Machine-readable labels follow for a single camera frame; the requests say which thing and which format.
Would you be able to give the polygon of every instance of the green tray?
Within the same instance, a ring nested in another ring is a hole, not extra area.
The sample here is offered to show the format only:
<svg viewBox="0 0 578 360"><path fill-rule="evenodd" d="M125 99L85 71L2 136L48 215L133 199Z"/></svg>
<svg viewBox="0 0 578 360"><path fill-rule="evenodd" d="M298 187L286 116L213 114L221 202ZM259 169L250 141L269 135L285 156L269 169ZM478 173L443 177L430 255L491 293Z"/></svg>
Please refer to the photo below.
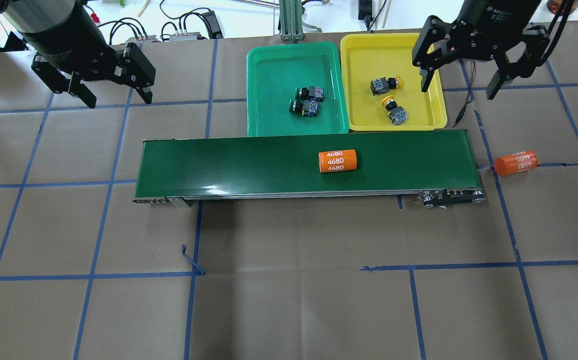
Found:
<svg viewBox="0 0 578 360"><path fill-rule="evenodd" d="M318 153L358 167L320 173ZM466 130L145 141L135 202L481 190Z"/></svg>
<svg viewBox="0 0 578 360"><path fill-rule="evenodd" d="M247 134L251 137L349 132L340 57L328 41L257 47L247 55ZM289 111L296 88L325 90L318 117Z"/></svg>

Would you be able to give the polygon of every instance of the cable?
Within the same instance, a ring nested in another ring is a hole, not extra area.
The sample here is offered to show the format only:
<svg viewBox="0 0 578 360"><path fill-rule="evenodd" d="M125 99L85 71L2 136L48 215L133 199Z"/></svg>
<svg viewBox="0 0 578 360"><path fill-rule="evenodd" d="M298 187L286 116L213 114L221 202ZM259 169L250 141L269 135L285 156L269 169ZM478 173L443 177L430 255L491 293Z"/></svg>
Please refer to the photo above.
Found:
<svg viewBox="0 0 578 360"><path fill-rule="evenodd" d="M211 30L211 25L209 24L207 19L204 18L204 16L202 16L202 14L198 14L195 12L191 12L191 13L184 15L184 21L182 22L182 28L184 29L184 32L186 32L186 18L188 18L191 15L195 15L195 16L199 17L200 20L202 20L202 22L204 23L204 27L207 29L207 34L209 35L209 38L211 38L211 34L213 33Z"/></svg>
<svg viewBox="0 0 578 360"><path fill-rule="evenodd" d="M167 25L173 25L174 29L175 29L175 33L177 34L177 26L175 26L175 23L173 23L172 21L167 21L165 22L165 24L162 26L162 29L160 30L160 38L162 39L162 41L165 41L165 27L167 27Z"/></svg>
<svg viewBox="0 0 578 360"><path fill-rule="evenodd" d="M111 23L112 23L112 24L115 24L115 25L118 25L118 24L120 24L120 23L121 23L122 25L129 25L129 27L131 28L133 34L135 35L135 38L137 39L137 38L139 37L139 36L138 36L138 32L140 32L140 30L138 29L138 27L137 27L136 25L133 25L133 24L130 23L130 22L127 23L127 22L120 21L120 20L113 20L113 21L107 21L107 22L105 22L105 23L102 23L102 24L98 25L97 27L101 28L101 27L104 27L105 25L109 25L109 24L111 24ZM120 27L120 26L116 27L115 25L111 28L111 32L109 32L109 37L110 37L110 38L113 37L113 35L115 34L116 30L118 30L118 28Z"/></svg>
<svg viewBox="0 0 578 360"><path fill-rule="evenodd" d="M0 26L2 26L2 29L5 31L5 34L9 33L7 28L5 28L4 24L2 23L2 20L0 20Z"/></svg>
<svg viewBox="0 0 578 360"><path fill-rule="evenodd" d="M380 11L378 11L378 14L375 15L375 17L373 18L373 22L371 23L371 25L369 26L369 28L367 30L371 30L371 28L373 27L373 25L375 25L375 22L378 20L378 18L380 17L380 14L382 13L382 10L384 10L384 6L387 4L387 2L383 2L382 6L380 7Z"/></svg>
<svg viewBox="0 0 578 360"><path fill-rule="evenodd" d="M571 14L571 11L573 9L573 4L574 4L574 0L564 0L562 2L562 5L560 5L560 9L558 9L558 13L556 14L556 17L553 20L554 20L554 22L556 22L558 20L558 16L560 14L562 14L562 11L563 11L564 15L562 17L562 22L560 23L560 26L558 27L558 31L556 32L556 35L553 37L553 40L551 41L551 45L547 49L547 52L545 52L544 55L542 56L542 61L540 61L541 65L543 65L545 62L547 62L547 60L549 59L549 57L553 53L553 50L555 50L556 45L558 45L558 42L560 41L560 37L562 36L562 32L565 29L565 26L567 25L568 17ZM551 23L549 30L553 30L553 27L555 26L554 22Z"/></svg>
<svg viewBox="0 0 578 360"><path fill-rule="evenodd" d="M472 94L472 89L473 89L473 83L476 80L476 76L478 75L478 69L476 68L476 62L475 60L471 60L471 82L469 82L469 87L467 88L467 98L466 100L464 100L464 106L462 107L462 109L460 110L460 113L458 114L458 116L455 119L455 122L453 123L452 128L455 128L458 123L460 121L462 121L462 118L464 117L464 114L466 114L467 112L467 106L471 103L473 103L473 100L471 99L471 94Z"/></svg>
<svg viewBox="0 0 578 360"><path fill-rule="evenodd" d="M172 16L169 16L169 15L165 12L165 10L162 8L162 4L163 4L164 2L165 2L165 0L162 0L162 1L160 2L160 4L159 4L160 11L164 14L164 16L166 16L167 18L170 18L171 20L181 19L183 16L186 16L186 15L188 15L189 13L194 12L194 11L196 11L196 10L202 10L202 9L204 9L204 10L207 10L207 11L209 11L209 12L211 11L211 9L209 9L208 7L199 7L199 8L196 7L195 9L193 9L193 10L191 10L191 11L189 11L189 12L186 12L186 13L184 13L184 14L181 14L180 16L172 17Z"/></svg>
<svg viewBox="0 0 578 360"><path fill-rule="evenodd" d="M133 36L134 36L136 39L137 39L137 38L140 38L140 37L138 36L138 32L140 32L140 30L138 29L138 27L137 27L136 25L133 25L133 24L130 23L130 22L127 23L127 22L124 22L124 21L115 20L115 21L109 21L109 22L103 23L103 24L100 25L99 27L101 27L101 26L103 27L104 25L108 25L108 24L111 24L111 23L112 23L112 24L115 23L115 25L113 25L113 27L111 28L111 31L109 32L109 45L111 45L111 41L113 40L113 35L115 35L115 32L116 32L120 27L122 27L123 25L127 25L127 26L131 29L131 31L133 32Z"/></svg>
<svg viewBox="0 0 578 360"><path fill-rule="evenodd" d="M131 18L130 18L130 17L128 17L128 18L127 18L127 17L125 17L125 18L123 17L123 18L118 19L118 21L122 21L122 20L133 20L133 21L135 21L136 23L138 23L138 25L140 25L140 29L142 30L142 34L144 34L144 38L147 39L147 30L144 29L142 23L141 23L140 21L138 21L138 19L132 18L132 17L131 17Z"/></svg>

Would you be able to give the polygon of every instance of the green conveyor belt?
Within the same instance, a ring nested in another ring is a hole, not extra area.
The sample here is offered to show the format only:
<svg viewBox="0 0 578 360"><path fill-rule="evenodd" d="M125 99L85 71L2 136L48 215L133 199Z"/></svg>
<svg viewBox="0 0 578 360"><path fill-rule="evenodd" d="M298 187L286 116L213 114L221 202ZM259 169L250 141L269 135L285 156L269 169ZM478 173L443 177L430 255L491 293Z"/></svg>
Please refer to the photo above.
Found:
<svg viewBox="0 0 578 360"><path fill-rule="evenodd" d="M319 152L350 148L356 170L319 172ZM135 201L480 189L465 130L393 131L145 141Z"/></svg>

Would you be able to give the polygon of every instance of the black cable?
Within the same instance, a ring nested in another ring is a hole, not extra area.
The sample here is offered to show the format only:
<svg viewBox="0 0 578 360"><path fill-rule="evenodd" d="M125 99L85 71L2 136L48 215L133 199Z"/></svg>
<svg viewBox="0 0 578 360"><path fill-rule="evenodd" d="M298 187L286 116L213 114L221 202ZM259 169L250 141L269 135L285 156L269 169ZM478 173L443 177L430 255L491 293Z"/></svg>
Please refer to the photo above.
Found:
<svg viewBox="0 0 578 360"><path fill-rule="evenodd" d="M378 11L378 14L375 15L375 17L373 18L373 22L371 23L371 25L369 26L369 28L367 30L371 30L373 25L375 25L375 22L378 20L378 17L380 16L380 14L382 14L382 10L384 10L384 6L386 4L387 4L387 0L384 0L384 2L382 3L382 6L380 7L380 11Z"/></svg>
<svg viewBox="0 0 578 360"><path fill-rule="evenodd" d="M127 23L124 21L116 22L115 25L113 25L111 27L111 32L109 32L109 37L113 36L115 34L115 32L118 31L118 28L121 27L122 25L129 25L129 27L131 27L131 29L133 30L133 33L134 33L136 39L142 38L142 34L140 32L140 29L136 25L134 25L133 23L130 23L130 22Z"/></svg>
<svg viewBox="0 0 578 360"><path fill-rule="evenodd" d="M144 29L142 23L141 23L140 21L138 21L137 18L132 18L132 17L131 17L131 18L130 18L130 17L128 17L128 18L125 17L125 18L124 18L124 17L123 17L123 18L118 19L118 21L122 21L122 20L133 20L133 21L135 21L136 23L138 23L138 25L140 25L140 29L142 29L142 34L144 34L144 38L145 38L145 39L147 38L147 30Z"/></svg>
<svg viewBox="0 0 578 360"><path fill-rule="evenodd" d="M476 75L478 74L478 71L476 70L476 62L474 60L471 60L471 65L472 65L471 82L469 82L469 87L467 88L467 98L466 98L466 100L464 100L464 106L460 110L460 113L458 114L458 116L455 118L455 122L453 123L452 128L455 128L458 125L458 123L460 121L462 121L464 114L466 114L466 112L467 112L467 106L469 104L473 103L473 99L471 99L471 94L472 94L472 89L473 89L473 83L476 80Z"/></svg>
<svg viewBox="0 0 578 360"><path fill-rule="evenodd" d="M160 30L160 38L162 39L162 41L165 41L165 39L164 39L164 36L166 35L165 34L165 27L167 27L167 25L169 25L169 24L173 25L175 32L177 33L177 26L175 26L175 23L173 23L172 21L165 22L165 24L162 26L162 29Z"/></svg>
<svg viewBox="0 0 578 360"><path fill-rule="evenodd" d="M545 62L547 62L547 60L549 59L549 57L553 53L553 50L555 50L556 45L558 45L558 42L560 41L560 37L562 36L562 32L565 29L565 26L567 25L568 17L571 14L571 11L573 9L573 4L574 4L574 0L564 0L562 2L562 5L560 6L560 9L558 10L559 14L561 13L561 11L564 11L564 15L562 16L562 22L560 23L560 26L558 27L558 31L556 32L556 35L553 37L553 40L551 41L551 45L547 49L547 52L545 52L545 54L542 56L541 64L544 64Z"/></svg>
<svg viewBox="0 0 578 360"><path fill-rule="evenodd" d="M184 29L184 32L186 32L186 18L188 18L191 15L195 15L195 16L199 17L200 20L202 20L202 22L204 23L204 27L207 29L207 34L209 35L209 38L211 38L211 34L213 34L213 31L211 29L211 25L209 24L207 19L204 16L202 16L202 14L198 14L196 12L191 12L191 13L188 13L184 16L184 21L182 22L182 28Z"/></svg>
<svg viewBox="0 0 578 360"><path fill-rule="evenodd" d="M133 25L130 22L127 23L127 22L120 21L120 20L113 20L113 21L107 21L105 23L102 23L102 24L98 25L97 27L101 28L101 27L104 27L105 25L109 25L111 23L114 25L113 25L113 27L111 27L111 31L109 32L109 45L111 45L111 39L113 39L113 35L115 35L115 32L122 25L129 25L129 27L131 28L131 31L133 32L133 36L135 36L136 39L139 37L138 32L140 32L140 30L138 29L138 27L136 25Z"/></svg>
<svg viewBox="0 0 578 360"><path fill-rule="evenodd" d="M132 23L127 23L127 22L121 22L120 25L118 25L118 27L112 28L111 32L109 32L109 45L111 45L111 41L113 40L113 35L115 35L115 32L122 27L123 25L128 25L129 28L132 30L133 32L133 36L135 37L135 39L140 38L138 36L138 32L136 30L138 30L138 27L136 25L133 25Z"/></svg>
<svg viewBox="0 0 578 360"><path fill-rule="evenodd" d="M165 10L162 8L162 4L163 4L164 2L165 2L165 0L162 0L162 1L160 2L160 5L159 5L160 11L164 14L164 16L166 16L167 18L170 18L171 20L179 20L179 19L181 19L183 16L186 16L187 14L189 14L189 13L191 13L191 12L194 12L194 11L196 11L196 10L205 9L205 10L207 10L207 11L209 11L209 12L211 11L211 9L209 9L208 7L199 7L199 8L196 7L195 9L193 9L193 10L191 10L191 11L189 11L189 12L186 12L186 13L184 13L184 14L181 14L180 16L172 17L172 16L169 16L167 13L165 13Z"/></svg>

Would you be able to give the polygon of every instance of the metal bracket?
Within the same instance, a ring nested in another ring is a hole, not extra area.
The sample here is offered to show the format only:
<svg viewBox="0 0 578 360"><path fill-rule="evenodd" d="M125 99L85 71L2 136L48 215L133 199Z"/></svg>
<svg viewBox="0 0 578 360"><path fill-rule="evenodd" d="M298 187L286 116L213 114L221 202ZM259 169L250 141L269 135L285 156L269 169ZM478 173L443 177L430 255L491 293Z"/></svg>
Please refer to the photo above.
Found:
<svg viewBox="0 0 578 360"><path fill-rule="evenodd" d="M304 39L300 0L280 0L280 39L292 42Z"/></svg>
<svg viewBox="0 0 578 360"><path fill-rule="evenodd" d="M482 189L471 190L436 190L420 191L417 199L424 204L427 209L434 207L443 207L446 205L458 204L480 204L487 201L487 196Z"/></svg>

